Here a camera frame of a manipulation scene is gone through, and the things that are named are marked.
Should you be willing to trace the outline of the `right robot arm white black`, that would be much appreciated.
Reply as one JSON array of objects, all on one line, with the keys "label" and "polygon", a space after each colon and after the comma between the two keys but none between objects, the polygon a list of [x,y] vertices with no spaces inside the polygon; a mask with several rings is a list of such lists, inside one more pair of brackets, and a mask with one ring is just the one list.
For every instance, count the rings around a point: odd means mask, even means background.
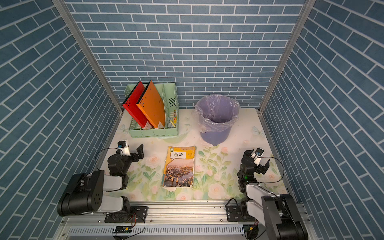
[{"label": "right robot arm white black", "polygon": [[275,194],[262,187],[255,174],[266,174],[271,157],[263,156],[264,150],[246,150],[237,173],[242,199],[241,216],[246,221],[255,220],[265,226],[271,240],[307,240],[308,231],[294,198],[289,194]]}]

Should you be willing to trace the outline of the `English textbook yellow cover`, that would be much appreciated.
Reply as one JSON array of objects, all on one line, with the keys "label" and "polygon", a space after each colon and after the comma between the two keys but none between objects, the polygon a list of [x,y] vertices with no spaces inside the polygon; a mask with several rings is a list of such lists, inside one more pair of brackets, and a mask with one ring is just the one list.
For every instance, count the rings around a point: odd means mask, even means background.
[{"label": "English textbook yellow cover", "polygon": [[196,146],[168,147],[162,186],[190,188],[194,183]]}]

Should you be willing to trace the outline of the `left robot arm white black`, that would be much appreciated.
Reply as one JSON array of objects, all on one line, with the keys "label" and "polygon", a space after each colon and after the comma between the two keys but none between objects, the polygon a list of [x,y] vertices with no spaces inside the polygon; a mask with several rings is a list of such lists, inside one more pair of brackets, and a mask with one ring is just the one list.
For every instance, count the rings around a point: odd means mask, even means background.
[{"label": "left robot arm white black", "polygon": [[144,145],[131,153],[127,141],[119,141],[116,150],[108,158],[109,175],[104,170],[97,170],[71,177],[57,205],[59,216],[101,213],[106,215],[106,223],[128,222],[133,218],[134,212],[127,197],[112,197],[107,193],[127,188],[127,172],[133,162],[144,158]]}]

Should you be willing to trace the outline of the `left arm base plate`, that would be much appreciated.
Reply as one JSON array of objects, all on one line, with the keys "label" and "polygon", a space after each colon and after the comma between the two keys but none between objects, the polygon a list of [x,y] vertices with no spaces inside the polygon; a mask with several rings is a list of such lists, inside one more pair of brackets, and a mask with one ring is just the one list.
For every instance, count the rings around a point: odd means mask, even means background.
[{"label": "left arm base plate", "polygon": [[147,213],[147,206],[133,206],[129,212],[119,211],[106,215],[105,223],[144,223]]}]

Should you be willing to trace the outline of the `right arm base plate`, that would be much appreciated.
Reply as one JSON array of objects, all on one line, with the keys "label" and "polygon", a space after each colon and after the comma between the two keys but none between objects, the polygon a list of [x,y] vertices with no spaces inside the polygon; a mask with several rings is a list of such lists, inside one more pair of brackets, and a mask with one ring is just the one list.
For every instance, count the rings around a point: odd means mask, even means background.
[{"label": "right arm base plate", "polygon": [[263,214],[255,218],[247,212],[246,208],[233,205],[226,206],[225,211],[227,213],[228,222],[259,222],[260,224],[265,224]]}]

